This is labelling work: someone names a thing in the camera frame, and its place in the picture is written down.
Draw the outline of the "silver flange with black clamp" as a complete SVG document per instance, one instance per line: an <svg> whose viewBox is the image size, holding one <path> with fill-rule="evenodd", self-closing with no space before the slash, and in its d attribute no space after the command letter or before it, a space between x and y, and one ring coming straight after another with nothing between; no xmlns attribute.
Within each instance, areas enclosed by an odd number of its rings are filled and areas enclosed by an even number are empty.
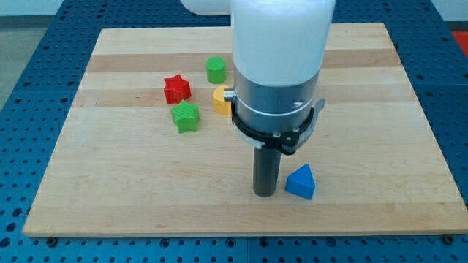
<svg viewBox="0 0 468 263"><path fill-rule="evenodd" d="M232 122L257 149L293 155L312 135L325 100L314 101L318 74L296 85L262 85L234 71L234 85L224 97Z"/></svg>

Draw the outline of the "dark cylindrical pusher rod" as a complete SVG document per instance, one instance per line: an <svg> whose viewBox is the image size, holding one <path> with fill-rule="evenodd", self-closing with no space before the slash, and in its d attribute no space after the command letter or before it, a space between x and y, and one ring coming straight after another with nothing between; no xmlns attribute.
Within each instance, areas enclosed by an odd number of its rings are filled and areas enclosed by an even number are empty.
<svg viewBox="0 0 468 263"><path fill-rule="evenodd" d="M260 197L272 196L277 187L281 153L270 148L254 149L253 191Z"/></svg>

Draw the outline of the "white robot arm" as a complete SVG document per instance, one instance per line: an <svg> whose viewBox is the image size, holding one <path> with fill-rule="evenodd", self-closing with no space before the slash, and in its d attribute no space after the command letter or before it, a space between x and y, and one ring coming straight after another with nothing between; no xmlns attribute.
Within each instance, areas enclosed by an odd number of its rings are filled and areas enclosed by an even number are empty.
<svg viewBox="0 0 468 263"><path fill-rule="evenodd" d="M312 135L314 98L334 0L181 0L197 15L229 15L234 83L224 92L237 132L254 148L253 191L274 194L282 155Z"/></svg>

